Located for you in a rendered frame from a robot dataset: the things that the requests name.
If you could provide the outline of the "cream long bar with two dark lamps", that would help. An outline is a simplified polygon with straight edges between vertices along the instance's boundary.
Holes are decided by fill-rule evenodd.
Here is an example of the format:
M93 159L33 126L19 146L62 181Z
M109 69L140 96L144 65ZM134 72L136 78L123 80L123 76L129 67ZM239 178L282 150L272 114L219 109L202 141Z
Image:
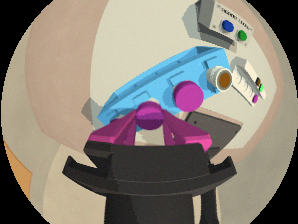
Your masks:
M263 100L265 99L266 93L264 87L248 60L236 56L231 73L233 76L233 86L253 107L255 104L252 102L252 99L255 94L258 97L260 95Z

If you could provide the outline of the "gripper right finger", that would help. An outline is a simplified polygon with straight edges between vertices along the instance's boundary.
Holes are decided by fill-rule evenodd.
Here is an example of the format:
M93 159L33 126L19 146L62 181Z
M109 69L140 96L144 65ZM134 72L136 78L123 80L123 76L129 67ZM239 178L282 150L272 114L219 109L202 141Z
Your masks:
M207 152L212 144L209 133L175 117L165 109L163 109L163 113L163 135L165 145L201 143L205 153ZM175 137L175 141L172 134Z

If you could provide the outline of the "blue rectangular tube holder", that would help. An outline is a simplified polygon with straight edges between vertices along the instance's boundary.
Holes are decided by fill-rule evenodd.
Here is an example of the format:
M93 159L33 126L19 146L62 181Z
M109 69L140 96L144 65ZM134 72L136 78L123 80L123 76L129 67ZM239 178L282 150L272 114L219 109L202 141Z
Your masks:
M183 51L153 66L116 90L97 118L104 125L108 125L120 114L126 115L134 109L137 110L138 106L150 97L158 100L163 109L175 115L181 111L173 98L173 86L180 82L187 79L195 82L202 89L204 100L221 92L208 82L206 77L207 69L217 65L230 70L224 48L195 46Z

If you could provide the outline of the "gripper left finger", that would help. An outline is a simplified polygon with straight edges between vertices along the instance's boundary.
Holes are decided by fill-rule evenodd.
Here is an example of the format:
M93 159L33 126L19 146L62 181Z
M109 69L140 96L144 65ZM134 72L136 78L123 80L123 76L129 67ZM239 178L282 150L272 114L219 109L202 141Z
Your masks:
M135 145L136 109L124 117L92 132L87 141L109 142L113 144ZM128 134L127 134L128 133ZM124 142L124 138L127 137Z

